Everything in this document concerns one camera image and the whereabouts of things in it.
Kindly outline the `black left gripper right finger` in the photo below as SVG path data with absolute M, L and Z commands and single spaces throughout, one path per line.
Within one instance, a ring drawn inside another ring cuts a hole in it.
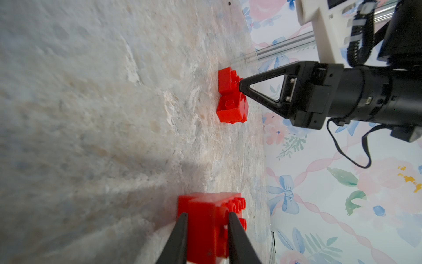
M 262 263 L 235 212 L 229 213 L 228 246 L 231 264 Z

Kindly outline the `red square lego brick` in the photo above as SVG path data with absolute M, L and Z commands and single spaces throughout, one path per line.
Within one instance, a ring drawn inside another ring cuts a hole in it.
M 222 96 L 240 93 L 240 78 L 231 67 L 218 71 L 218 90 Z
M 246 96 L 242 93 L 234 93 L 220 98 L 216 114 L 221 123 L 245 123 L 248 109 Z

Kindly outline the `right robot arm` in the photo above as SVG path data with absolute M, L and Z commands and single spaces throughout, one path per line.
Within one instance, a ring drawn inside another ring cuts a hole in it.
M 240 82 L 240 91 L 293 126 L 321 129 L 326 118 L 378 123 L 391 136 L 422 136 L 422 3 L 399 1 L 374 31 L 376 1 L 297 1 L 312 23 L 319 59 L 299 61 Z

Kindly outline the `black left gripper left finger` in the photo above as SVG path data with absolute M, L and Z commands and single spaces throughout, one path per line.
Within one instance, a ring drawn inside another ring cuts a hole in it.
M 156 264 L 187 264 L 188 213 L 178 218 Z

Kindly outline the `red long lego brick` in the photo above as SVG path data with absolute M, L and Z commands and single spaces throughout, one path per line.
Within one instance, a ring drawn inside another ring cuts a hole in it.
M 187 260 L 194 264 L 220 264 L 229 257 L 229 213 L 236 213 L 244 229 L 242 217 L 246 200 L 240 193 L 195 192 L 178 198 L 178 216 L 188 214 Z

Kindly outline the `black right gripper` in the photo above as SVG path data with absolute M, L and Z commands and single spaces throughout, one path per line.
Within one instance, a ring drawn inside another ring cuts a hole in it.
M 296 127 L 320 130 L 331 118 L 384 124 L 410 143 L 422 137 L 421 69 L 294 62 L 245 78 L 239 89 Z

